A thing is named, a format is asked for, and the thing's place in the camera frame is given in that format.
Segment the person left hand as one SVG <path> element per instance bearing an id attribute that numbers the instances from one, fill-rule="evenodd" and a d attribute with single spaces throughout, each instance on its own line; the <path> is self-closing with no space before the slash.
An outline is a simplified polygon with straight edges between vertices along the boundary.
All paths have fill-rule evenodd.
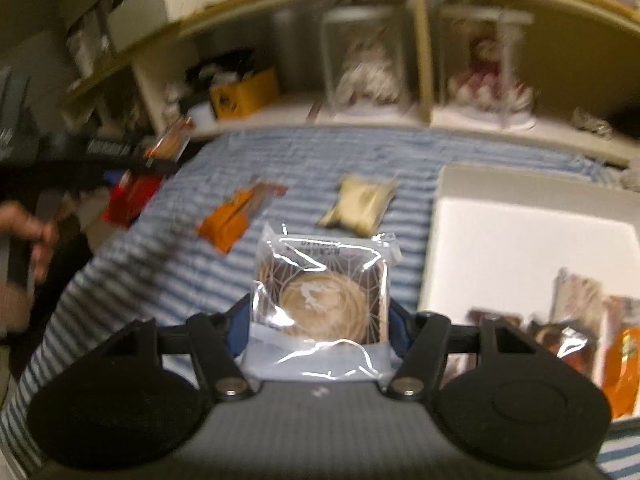
<path id="1" fill-rule="evenodd" d="M 1 202 L 1 336 L 22 332 L 29 323 L 35 284 L 46 274 L 53 226 L 62 196 L 43 193 L 36 211 L 17 200 Z"/>

